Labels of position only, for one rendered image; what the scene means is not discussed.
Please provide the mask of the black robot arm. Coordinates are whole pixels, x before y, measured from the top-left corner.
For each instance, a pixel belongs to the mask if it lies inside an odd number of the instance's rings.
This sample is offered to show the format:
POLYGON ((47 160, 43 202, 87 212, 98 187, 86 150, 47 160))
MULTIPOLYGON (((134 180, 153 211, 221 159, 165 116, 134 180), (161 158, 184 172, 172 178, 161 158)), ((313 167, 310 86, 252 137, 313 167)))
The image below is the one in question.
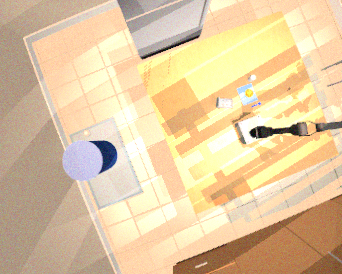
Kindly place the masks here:
POLYGON ((316 132, 324 132, 325 130, 331 130, 331 129, 339 129, 342 128, 342 120, 340 122, 333 122, 333 123, 321 123, 321 122, 313 122, 308 120, 308 122, 315 124, 315 132, 308 134, 307 129, 307 121, 300 121, 294 124, 291 124, 289 127, 282 127, 282 128, 272 128, 267 126, 257 126, 255 128, 252 128, 249 133, 251 137, 254 139, 262 139, 262 138, 268 138, 273 136, 273 134, 292 134, 293 136, 311 136, 315 134, 316 132))

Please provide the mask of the golden yellow plate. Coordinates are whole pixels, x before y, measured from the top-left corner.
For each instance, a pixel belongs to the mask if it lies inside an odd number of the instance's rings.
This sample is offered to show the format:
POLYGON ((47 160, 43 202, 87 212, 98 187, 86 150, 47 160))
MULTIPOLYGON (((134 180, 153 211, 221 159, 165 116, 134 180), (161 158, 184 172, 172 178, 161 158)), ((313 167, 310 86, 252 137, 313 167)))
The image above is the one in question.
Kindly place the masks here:
POLYGON ((250 90, 250 89, 248 89, 248 90, 246 90, 245 95, 246 95, 247 97, 251 97, 251 96, 253 96, 253 91, 250 90))

